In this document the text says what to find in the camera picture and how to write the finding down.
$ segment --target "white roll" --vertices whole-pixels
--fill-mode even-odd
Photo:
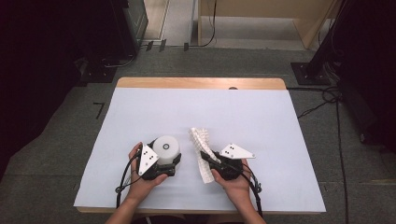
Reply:
[[[159,165],[170,164],[180,153],[180,147],[175,137],[165,135],[154,141],[152,150],[160,157],[157,161]]]

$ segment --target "white paper sheet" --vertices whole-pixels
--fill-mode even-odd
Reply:
[[[214,150],[235,143],[256,155],[248,163],[262,183],[263,211],[326,211],[289,92],[242,90],[116,88],[74,206],[115,207],[131,148],[173,135],[182,153],[176,175],[140,208],[235,210],[217,183],[203,183],[191,127],[208,129]]]

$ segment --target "gray carpet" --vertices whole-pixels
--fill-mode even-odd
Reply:
[[[10,161],[0,184],[0,223],[103,223],[109,214],[81,214],[73,207],[79,181],[120,77],[281,77],[297,87],[290,62],[309,62],[313,51],[159,48],[141,50],[119,68],[112,84],[75,87],[46,130]],[[322,103],[318,92],[290,92],[296,114]],[[100,109],[94,103],[105,103]],[[345,223],[344,183],[335,105],[299,119],[327,213],[265,216],[268,223]],[[396,157],[366,146],[347,107],[340,104],[349,223],[396,223],[396,186],[370,180],[396,178]]]

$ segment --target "wooden table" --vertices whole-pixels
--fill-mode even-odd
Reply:
[[[218,0],[216,17],[291,18],[306,49],[323,23],[333,18],[340,0]],[[202,45],[202,17],[213,17],[215,0],[198,2],[198,45]]]

